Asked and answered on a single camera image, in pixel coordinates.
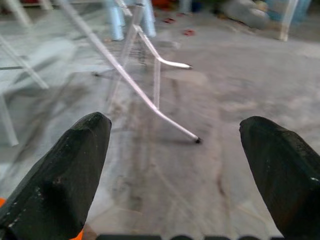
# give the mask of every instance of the metal leg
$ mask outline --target metal leg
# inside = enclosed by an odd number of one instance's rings
[[[115,57],[108,51],[104,44],[99,40],[97,35],[93,33],[90,27],[83,21],[83,19],[77,14],[77,12],[72,8],[72,6],[66,0],[57,0],[73,23],[88,37],[91,44],[101,53],[108,63],[111,63],[114,68],[122,75],[126,82],[134,89],[134,91],[142,98],[146,105],[160,118],[167,121],[174,127],[176,127],[181,132],[188,135],[196,143],[200,143],[201,139],[185,129],[183,126],[179,125],[175,121],[171,120],[169,117],[164,115],[159,109],[152,103],[148,96],[141,90],[141,88],[136,84],[136,82],[131,78],[131,76],[125,71],[125,69],[117,62]]]
[[[144,12],[144,7],[141,4],[137,4],[135,7],[133,18],[131,20],[130,28],[126,34],[125,43],[123,45],[123,48],[120,54],[119,64],[122,65],[124,69],[126,68],[130,50],[132,49],[137,36],[137,30],[135,26],[141,22],[143,12]],[[114,90],[112,91],[112,95],[110,96],[109,106],[111,106],[114,102],[114,97],[118,91],[118,87],[121,79],[122,79],[121,74],[114,75],[113,81],[115,83],[115,87],[114,87]]]
[[[124,14],[127,16],[133,16],[133,14],[131,13],[130,9],[126,6],[126,4],[123,2],[123,0],[115,0],[115,2],[120,6],[120,8],[123,10]],[[138,32],[140,38],[142,39],[142,41],[145,43],[145,45],[149,48],[149,50],[151,51],[151,53],[153,54],[153,56],[155,58],[157,58],[161,63],[166,64],[168,66],[172,66],[172,67],[176,67],[176,68],[181,68],[181,69],[192,69],[193,67],[189,64],[185,64],[185,63],[180,63],[180,62],[174,62],[174,61],[168,61],[163,59],[160,54],[157,52],[156,48],[153,46],[152,42],[149,40],[149,38],[147,37],[147,35],[144,33],[144,31],[142,30],[142,28],[136,24],[133,26],[133,21],[131,22],[131,28],[134,27],[136,29],[136,31]],[[131,38],[131,35],[127,34],[126,39]]]
[[[24,10],[22,4],[19,0],[5,0],[6,4],[9,6],[10,10],[13,12],[15,17],[20,21],[20,23],[25,27],[30,27],[32,24],[31,19]]]
[[[7,43],[7,41],[0,35],[0,47],[13,59],[15,60],[23,69],[30,75],[30,77],[43,89],[48,89],[48,84],[42,80],[42,78],[32,69],[32,67],[18,56],[16,51]]]
[[[122,20],[118,12],[118,5],[114,0],[104,0],[103,2],[109,22],[111,22],[112,39],[115,41],[121,41],[124,39],[124,34],[122,31]]]
[[[280,30],[280,36],[279,39],[286,42],[288,41],[288,35],[290,30],[290,25],[292,22],[292,19],[294,17],[296,7],[298,5],[299,0],[289,0],[288,5],[286,7],[283,20],[281,23],[281,30]]]
[[[4,99],[4,96],[2,95],[2,93],[0,93],[0,111],[1,111],[0,115],[2,117],[4,128],[5,128],[6,134],[9,138],[9,142],[10,142],[11,146],[18,145],[19,142],[18,142],[18,139],[16,136],[16,132],[15,132],[14,126],[12,124],[12,121],[11,121],[11,118],[9,115],[9,111],[8,111],[8,108],[7,108],[7,105],[6,105],[6,102],[5,102],[5,99]]]
[[[160,77],[161,62],[158,59],[154,59],[154,77],[153,77],[153,103],[159,109],[160,108]]]
[[[182,14],[187,14],[191,12],[191,2],[192,0],[180,0],[179,1],[179,12]]]
[[[119,7],[117,8],[117,11],[118,11],[119,19],[120,19],[120,25],[121,25],[121,27],[125,27],[126,20],[125,20],[124,13],[121,11],[121,9]]]
[[[143,1],[144,13],[142,19],[142,28],[147,36],[153,38],[157,35],[155,29],[155,15],[150,0]]]
[[[44,10],[53,10],[54,9],[52,7],[50,0],[39,0],[39,3]]]

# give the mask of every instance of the orange part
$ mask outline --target orange part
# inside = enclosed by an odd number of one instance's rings
[[[5,199],[0,197],[0,207],[5,203]]]
[[[0,197],[0,208],[5,203],[5,199]],[[71,240],[81,240],[84,235],[84,231],[82,230],[76,238],[72,238]]]
[[[76,238],[72,238],[71,240],[81,240],[84,235],[84,231],[82,230]]]

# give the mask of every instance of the chair leg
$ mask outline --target chair leg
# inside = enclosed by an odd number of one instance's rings
[[[103,2],[106,14],[111,22],[112,39],[121,41],[124,39],[124,33],[122,31],[123,20],[119,14],[119,7],[114,0],[104,0]]]
[[[50,0],[39,0],[39,3],[44,10],[53,10]]]
[[[191,2],[192,0],[179,0],[179,11],[182,14],[187,14],[191,12]]]
[[[28,14],[24,10],[22,4],[19,0],[5,0],[7,6],[13,12],[15,17],[20,21],[20,23],[24,27],[30,27],[32,24],[31,19],[29,18]]]
[[[18,139],[17,139],[17,135],[14,129],[14,125],[11,121],[10,115],[9,115],[9,111],[6,105],[6,101],[4,96],[2,95],[2,93],[0,93],[0,111],[1,111],[1,117],[2,117],[2,121],[4,124],[4,128],[6,131],[6,134],[8,136],[9,142],[11,144],[11,146],[15,146],[18,145]]]
[[[292,22],[292,19],[294,17],[297,5],[299,0],[289,0],[288,5],[286,7],[283,20],[281,23],[281,30],[280,30],[280,36],[279,39],[281,41],[288,41],[288,35],[290,30],[290,25]]]
[[[0,47],[15,61],[19,66],[30,75],[30,77],[42,88],[48,89],[48,84],[32,69],[32,67],[24,61],[16,51],[9,45],[9,43],[0,35]]]
[[[142,19],[142,28],[148,37],[153,38],[157,35],[153,7],[150,0],[144,0],[143,4],[145,7]]]

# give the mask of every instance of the white metal stand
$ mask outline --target white metal stand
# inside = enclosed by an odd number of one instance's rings
[[[130,9],[127,7],[127,5],[125,4],[125,2],[123,0],[115,0],[115,2],[119,5],[119,7],[122,9],[123,13],[126,16],[132,17],[130,28],[127,32],[127,35],[125,38],[125,43],[124,43],[123,49],[121,51],[119,63],[123,66],[123,68],[126,67],[130,51],[133,48],[133,45],[134,45],[134,42],[135,42],[137,35],[139,35],[141,40],[144,42],[144,44],[147,46],[147,48],[150,50],[150,52],[154,56],[154,78],[153,78],[153,81],[154,81],[154,91],[153,91],[154,101],[153,101],[153,103],[159,108],[161,63],[166,64],[168,66],[181,68],[181,69],[188,69],[188,70],[192,69],[193,67],[189,64],[165,60],[157,52],[154,45],[151,43],[149,38],[144,33],[143,29],[140,27],[140,22],[142,20],[143,11],[144,11],[144,6],[142,4],[143,0],[137,0],[134,14],[132,14],[132,12],[130,11]],[[94,75],[103,77],[103,72],[102,73],[94,73]],[[118,90],[121,78],[122,78],[121,75],[119,76],[118,79],[114,78],[114,80],[116,82],[116,86],[113,90],[113,94],[110,96],[110,105],[113,103],[113,99],[114,99],[114,96]]]
[[[10,70],[10,69],[24,69],[30,77],[36,82],[42,89],[48,89],[48,84],[43,81],[43,79],[32,69],[32,67],[24,61],[16,51],[10,46],[10,44],[0,35],[0,47],[19,65],[16,67],[4,67],[2,69]],[[9,111],[3,96],[3,93],[0,90],[0,111],[2,121],[5,127],[5,131],[8,135],[10,144],[12,146],[17,145],[19,142],[17,140],[16,132],[13,127]]]
[[[294,17],[298,2],[299,0],[288,0],[288,4],[281,23],[281,30],[279,35],[279,39],[284,42],[288,41],[290,25]]]
[[[171,120],[169,117],[164,115],[159,110],[159,108],[148,98],[148,96],[137,85],[137,83],[132,79],[132,77],[126,72],[124,67],[109,52],[109,50],[105,47],[105,45],[101,42],[101,40],[97,37],[97,35],[95,35],[93,33],[91,28],[78,15],[78,13],[73,9],[73,7],[70,5],[70,3],[67,0],[57,0],[57,1],[60,3],[60,6],[64,9],[66,14],[70,17],[72,22],[88,37],[88,39],[90,40],[91,44],[98,50],[99,53],[101,53],[101,55],[105,58],[106,61],[110,62],[114,66],[114,68],[121,74],[121,76],[124,78],[124,80],[134,89],[134,91],[142,98],[142,100],[146,103],[146,105],[155,114],[157,114],[160,118],[162,118],[163,120],[167,121],[168,123],[170,123],[171,125],[176,127],[178,130],[180,130],[181,132],[183,132],[184,134],[189,136],[191,139],[194,140],[195,143],[200,143],[201,142],[201,139],[198,136],[196,136],[195,134],[193,134],[189,130],[185,129],[184,127],[182,127],[181,125],[179,125],[175,121]],[[137,16],[134,17],[135,21],[139,20],[139,15],[141,15],[141,8],[142,7],[143,6],[141,4],[137,5],[137,10],[136,10],[136,13],[137,13],[136,15]],[[133,32],[135,33],[135,35],[138,33],[141,36],[141,38],[144,40],[144,42],[147,44],[147,46],[149,47],[149,49],[151,50],[151,52],[155,56],[156,61],[159,61],[160,63],[165,63],[167,65],[171,65],[171,66],[174,66],[174,67],[180,67],[180,68],[186,68],[186,69],[192,68],[188,64],[177,63],[177,62],[171,62],[171,61],[164,60],[162,57],[160,57],[160,55],[157,53],[157,51],[155,50],[155,48],[153,47],[153,45],[151,43],[148,45],[149,39],[147,38],[147,36],[145,36],[145,34],[143,33],[143,31],[141,30],[139,25],[134,25],[133,24],[131,26],[131,28],[134,29]],[[130,50],[130,43],[133,42],[133,41],[134,41],[134,38],[127,37],[126,48],[128,50]],[[158,96],[159,96],[158,87],[155,88],[155,92],[156,92],[156,96],[157,97],[155,97],[154,99],[158,99]]]
[[[10,10],[13,12],[14,16],[18,19],[18,21],[24,26],[24,27],[30,27],[32,24],[32,21],[26,11],[24,10],[23,5],[19,0],[5,0],[6,4],[10,8]],[[44,10],[52,10],[54,9],[52,7],[52,4],[50,0],[39,0],[39,4],[42,9]]]

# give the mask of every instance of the blue object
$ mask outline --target blue object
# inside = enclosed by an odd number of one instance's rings
[[[268,4],[268,8],[269,8],[268,15],[270,16],[270,18],[274,21],[281,22],[283,19],[284,13],[275,12],[275,11],[272,11],[272,9],[274,8],[273,6],[275,6],[276,4],[286,5],[288,0],[265,0],[265,2]],[[292,19],[293,24],[300,23],[305,19],[310,3],[311,3],[311,0],[299,0],[293,15],[293,19]]]
[[[201,9],[202,9],[202,4],[201,4],[201,2],[199,2],[199,1],[192,1],[192,3],[191,3],[191,11],[192,11],[193,13],[200,12]]]
[[[127,5],[134,5],[135,0],[124,0]],[[124,34],[122,27],[125,26],[125,17],[124,13],[115,2],[115,0],[104,0],[104,5],[106,9],[106,15],[108,17],[108,22],[111,23],[111,33],[112,39],[115,41],[123,40]],[[144,14],[141,21],[141,25],[143,31],[148,37],[155,37],[156,36],[156,29],[155,29],[155,16],[153,7],[151,4],[151,0],[143,0],[144,4]]]

